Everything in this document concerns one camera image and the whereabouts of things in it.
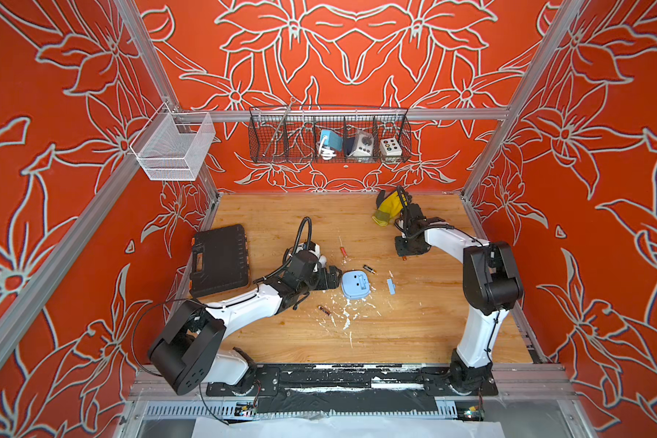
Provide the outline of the light blue square alarm clock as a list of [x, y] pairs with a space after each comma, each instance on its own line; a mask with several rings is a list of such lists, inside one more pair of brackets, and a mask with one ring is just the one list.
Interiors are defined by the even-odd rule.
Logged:
[[370, 280], [367, 274], [361, 270], [348, 271], [342, 274], [341, 290], [348, 300], [365, 299], [372, 293]]

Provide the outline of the light blue battery cover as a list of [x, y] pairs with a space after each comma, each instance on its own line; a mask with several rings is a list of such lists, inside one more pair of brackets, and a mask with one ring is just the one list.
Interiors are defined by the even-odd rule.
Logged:
[[393, 282], [392, 278], [387, 279], [387, 285], [388, 285], [388, 289], [390, 291], [390, 294], [395, 295], [396, 294], [396, 288], [395, 288], [395, 285], [394, 285], [394, 282]]

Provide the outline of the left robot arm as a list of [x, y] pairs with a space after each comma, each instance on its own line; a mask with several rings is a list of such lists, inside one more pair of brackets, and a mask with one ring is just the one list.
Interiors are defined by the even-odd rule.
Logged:
[[258, 320], [296, 310], [314, 291], [341, 285], [342, 271], [327, 264], [312, 234], [312, 220], [305, 216], [281, 266], [257, 279], [248, 292], [211, 304], [184, 299], [147, 352], [151, 374], [165, 379], [178, 395], [204, 384], [240, 394], [251, 391], [257, 364], [241, 348], [223, 350], [223, 341]]

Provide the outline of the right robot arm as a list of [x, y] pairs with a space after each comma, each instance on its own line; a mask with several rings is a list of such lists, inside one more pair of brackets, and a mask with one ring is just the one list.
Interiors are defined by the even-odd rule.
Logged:
[[426, 217], [405, 189], [396, 189], [401, 214], [394, 226], [399, 257], [415, 257], [436, 248], [462, 263], [462, 287], [469, 310], [461, 341], [453, 350], [446, 380], [454, 392], [468, 395], [492, 377], [493, 350], [507, 315], [524, 296], [511, 246], [490, 242], [437, 217]]

